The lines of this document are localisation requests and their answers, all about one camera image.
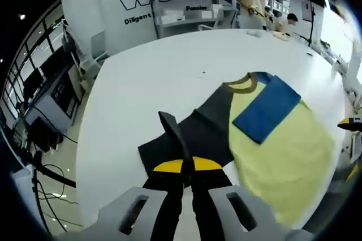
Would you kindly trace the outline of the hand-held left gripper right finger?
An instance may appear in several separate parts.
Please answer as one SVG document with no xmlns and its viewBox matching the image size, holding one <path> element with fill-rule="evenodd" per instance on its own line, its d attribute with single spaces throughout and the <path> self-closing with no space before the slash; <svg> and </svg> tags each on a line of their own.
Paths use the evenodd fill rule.
<svg viewBox="0 0 362 241">
<path fill-rule="evenodd" d="M 233 185 L 221 165 L 193 157 L 193 210 L 202 240 L 285 240 L 271 207 Z"/>
</svg>

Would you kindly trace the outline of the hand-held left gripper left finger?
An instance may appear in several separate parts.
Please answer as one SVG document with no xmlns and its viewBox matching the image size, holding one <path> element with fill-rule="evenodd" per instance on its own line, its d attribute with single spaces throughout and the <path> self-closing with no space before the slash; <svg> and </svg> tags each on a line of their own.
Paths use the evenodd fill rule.
<svg viewBox="0 0 362 241">
<path fill-rule="evenodd" d="M 182 211 L 182 160 L 156 166 L 142 187 L 132 187 L 99 210 L 97 221 L 55 240 L 173 240 Z"/>
</svg>

